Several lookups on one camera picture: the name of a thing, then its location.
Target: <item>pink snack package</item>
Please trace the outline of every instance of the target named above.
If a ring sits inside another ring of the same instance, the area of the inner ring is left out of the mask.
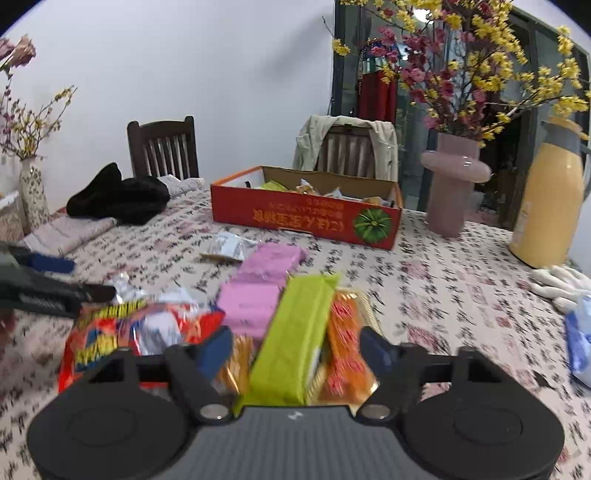
[[[296,245],[260,245],[242,263],[232,281],[273,283],[283,288],[287,283],[287,274],[305,257],[306,253]]]
[[[239,283],[222,285],[217,307],[226,313],[223,324],[235,335],[248,335],[262,340],[275,314],[281,287],[273,283]]]

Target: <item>green snack package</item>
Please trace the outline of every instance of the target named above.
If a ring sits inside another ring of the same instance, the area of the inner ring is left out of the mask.
[[[276,182],[275,180],[270,180],[257,188],[259,190],[272,190],[273,192],[289,192],[288,189],[286,189],[281,183]]]
[[[338,282],[338,275],[302,275],[289,281],[240,405],[305,405]]]

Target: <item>light fixture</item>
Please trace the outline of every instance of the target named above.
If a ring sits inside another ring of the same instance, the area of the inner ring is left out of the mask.
[[[430,15],[431,12],[429,10],[425,10],[424,8],[416,8],[413,10],[414,18],[419,20],[421,23],[429,23],[430,20],[427,20],[427,15]]]

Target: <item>red snack bag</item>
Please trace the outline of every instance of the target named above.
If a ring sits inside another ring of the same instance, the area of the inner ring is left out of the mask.
[[[170,345],[200,343],[220,326],[223,315],[189,303],[148,305],[145,300],[95,310],[66,340],[59,391],[119,347],[129,346],[136,355],[158,355]]]

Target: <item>tablecloth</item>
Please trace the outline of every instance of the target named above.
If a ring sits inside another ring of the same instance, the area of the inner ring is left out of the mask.
[[[217,224],[209,192],[201,190],[171,200],[145,226],[114,227],[77,249],[71,254],[74,276],[96,282],[127,272],[138,287],[181,285],[214,298],[236,270],[200,257],[218,231],[303,247],[308,257],[299,271],[340,273],[344,286],[367,291],[392,343],[414,342],[443,354],[462,345],[481,349],[562,421],[566,445],[554,476],[589,478],[590,394],[569,380],[562,318],[528,291],[530,269],[508,252],[509,232],[467,223],[461,239],[443,239],[425,228],[422,213],[405,210],[395,248],[384,251]],[[71,325],[19,314],[0,361],[0,479],[36,478],[26,428],[57,393],[56,371]],[[427,385],[426,394],[444,388]]]

